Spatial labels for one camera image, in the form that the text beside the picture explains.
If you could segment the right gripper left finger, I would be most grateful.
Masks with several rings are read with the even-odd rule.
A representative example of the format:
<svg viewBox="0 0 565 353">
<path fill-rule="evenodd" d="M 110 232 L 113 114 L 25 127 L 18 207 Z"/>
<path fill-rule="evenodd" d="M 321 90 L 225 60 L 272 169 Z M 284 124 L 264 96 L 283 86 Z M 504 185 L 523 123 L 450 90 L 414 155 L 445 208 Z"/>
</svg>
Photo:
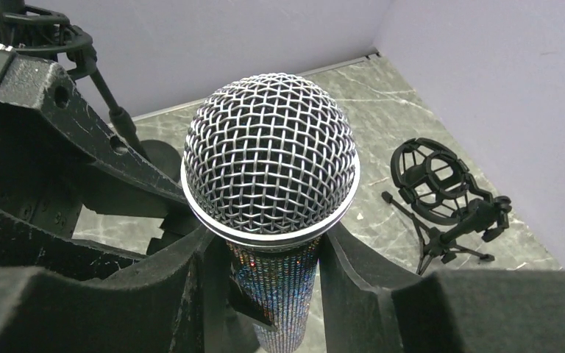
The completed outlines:
<svg viewBox="0 0 565 353">
<path fill-rule="evenodd" d="M 221 352 L 227 266 L 199 228 L 99 281 L 0 267 L 0 352 Z"/>
</svg>

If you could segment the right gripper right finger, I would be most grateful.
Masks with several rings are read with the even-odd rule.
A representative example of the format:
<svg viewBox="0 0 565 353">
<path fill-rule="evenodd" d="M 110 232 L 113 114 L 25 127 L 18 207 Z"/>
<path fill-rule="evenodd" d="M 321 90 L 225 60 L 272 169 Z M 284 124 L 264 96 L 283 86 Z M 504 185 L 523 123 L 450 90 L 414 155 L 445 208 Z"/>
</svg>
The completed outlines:
<svg viewBox="0 0 565 353">
<path fill-rule="evenodd" d="M 565 271 L 421 277 L 335 225 L 321 248 L 329 352 L 565 352 Z"/>
</svg>

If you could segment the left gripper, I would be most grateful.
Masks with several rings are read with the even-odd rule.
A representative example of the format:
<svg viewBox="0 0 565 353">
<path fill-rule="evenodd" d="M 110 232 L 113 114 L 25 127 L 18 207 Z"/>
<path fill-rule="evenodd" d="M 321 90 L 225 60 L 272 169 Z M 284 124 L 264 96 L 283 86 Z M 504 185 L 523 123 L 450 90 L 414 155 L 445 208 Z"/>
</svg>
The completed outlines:
<svg viewBox="0 0 565 353">
<path fill-rule="evenodd" d="M 83 207 L 191 213 L 180 186 L 109 128 L 61 65 L 0 44 L 0 210 L 69 238 Z"/>
</svg>

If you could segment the black tripod shock mount stand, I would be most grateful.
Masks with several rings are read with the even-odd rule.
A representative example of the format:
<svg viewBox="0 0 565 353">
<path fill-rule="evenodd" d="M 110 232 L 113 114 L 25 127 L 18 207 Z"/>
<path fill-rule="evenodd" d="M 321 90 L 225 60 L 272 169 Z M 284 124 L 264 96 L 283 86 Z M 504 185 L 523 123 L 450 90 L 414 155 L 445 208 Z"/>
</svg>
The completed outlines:
<svg viewBox="0 0 565 353">
<path fill-rule="evenodd" d="M 512 201 L 481 188 L 470 168 L 451 149 L 429 138 L 412 138 L 391 156 L 391 178 L 403 202 L 388 191 L 382 199 L 412 220 L 419 240 L 416 273 L 422 275 L 432 261 L 443 264 L 458 254 L 493 262 L 484 254 L 458 244 L 457 239 L 479 233 L 489 243 L 510 226 Z"/>
</svg>

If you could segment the glitter microphone silver grille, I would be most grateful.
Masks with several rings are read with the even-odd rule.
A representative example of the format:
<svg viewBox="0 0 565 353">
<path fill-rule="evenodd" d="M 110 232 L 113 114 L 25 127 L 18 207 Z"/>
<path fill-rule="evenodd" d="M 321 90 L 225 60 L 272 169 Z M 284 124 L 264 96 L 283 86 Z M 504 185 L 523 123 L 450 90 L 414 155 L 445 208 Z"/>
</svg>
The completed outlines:
<svg viewBox="0 0 565 353">
<path fill-rule="evenodd" d="M 195 216 L 230 250 L 233 285 L 267 352 L 301 345 L 321 239 L 360 183 L 352 129 L 335 99 L 294 74 L 229 83 L 196 110 L 180 181 Z"/>
</svg>

